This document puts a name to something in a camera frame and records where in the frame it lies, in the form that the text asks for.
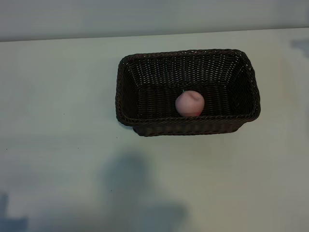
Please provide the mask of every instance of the table surface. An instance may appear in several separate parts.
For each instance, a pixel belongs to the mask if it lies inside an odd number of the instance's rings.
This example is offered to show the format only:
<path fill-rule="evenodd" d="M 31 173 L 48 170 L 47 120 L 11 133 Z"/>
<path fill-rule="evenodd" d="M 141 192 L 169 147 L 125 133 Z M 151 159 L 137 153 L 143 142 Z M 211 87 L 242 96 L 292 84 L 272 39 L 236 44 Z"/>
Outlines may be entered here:
<path fill-rule="evenodd" d="M 148 138 L 118 123 L 121 58 L 211 48 L 248 55 L 256 121 Z M 308 28 L 0 43 L 0 77 L 2 227 L 309 231 Z"/>

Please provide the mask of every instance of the white wall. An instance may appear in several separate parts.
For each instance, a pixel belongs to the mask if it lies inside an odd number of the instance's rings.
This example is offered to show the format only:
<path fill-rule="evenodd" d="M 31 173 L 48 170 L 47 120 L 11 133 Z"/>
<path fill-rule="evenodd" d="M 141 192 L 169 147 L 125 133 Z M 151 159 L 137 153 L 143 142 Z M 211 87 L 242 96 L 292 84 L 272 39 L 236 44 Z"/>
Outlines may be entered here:
<path fill-rule="evenodd" d="M 0 41 L 308 26 L 308 0 L 0 1 Z"/>

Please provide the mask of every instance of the basket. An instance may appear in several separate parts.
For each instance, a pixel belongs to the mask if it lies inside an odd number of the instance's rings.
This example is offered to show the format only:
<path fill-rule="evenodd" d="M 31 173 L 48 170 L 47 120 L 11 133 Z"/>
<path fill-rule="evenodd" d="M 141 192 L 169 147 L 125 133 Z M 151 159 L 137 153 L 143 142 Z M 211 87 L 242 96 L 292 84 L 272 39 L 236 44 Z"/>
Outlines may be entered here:
<path fill-rule="evenodd" d="M 205 99 L 200 116 L 181 117 L 175 100 L 194 90 Z M 116 116 L 141 136 L 230 133 L 260 114 L 255 73 L 239 50 L 136 54 L 119 64 Z"/>

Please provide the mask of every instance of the woven pattern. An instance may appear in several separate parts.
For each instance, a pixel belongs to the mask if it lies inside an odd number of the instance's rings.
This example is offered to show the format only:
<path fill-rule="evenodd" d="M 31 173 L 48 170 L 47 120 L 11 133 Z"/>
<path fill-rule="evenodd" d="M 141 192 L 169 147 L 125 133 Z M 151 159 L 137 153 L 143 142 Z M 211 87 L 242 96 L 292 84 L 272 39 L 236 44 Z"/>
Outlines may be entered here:
<path fill-rule="evenodd" d="M 181 117 L 175 100 L 199 92 L 198 117 Z M 142 136 L 229 133 L 260 114 L 253 67 L 238 50 L 189 50 L 136 54 L 119 64 L 116 115 Z"/>

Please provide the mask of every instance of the pink apple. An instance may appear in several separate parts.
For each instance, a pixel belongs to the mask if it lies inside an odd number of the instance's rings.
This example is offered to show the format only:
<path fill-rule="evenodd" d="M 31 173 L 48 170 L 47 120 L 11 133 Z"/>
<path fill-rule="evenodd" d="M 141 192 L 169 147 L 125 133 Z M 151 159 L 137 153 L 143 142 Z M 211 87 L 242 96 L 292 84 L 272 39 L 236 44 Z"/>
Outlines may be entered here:
<path fill-rule="evenodd" d="M 195 91 L 183 92 L 175 101 L 176 110 L 183 117 L 200 116 L 204 105 L 203 96 Z"/>

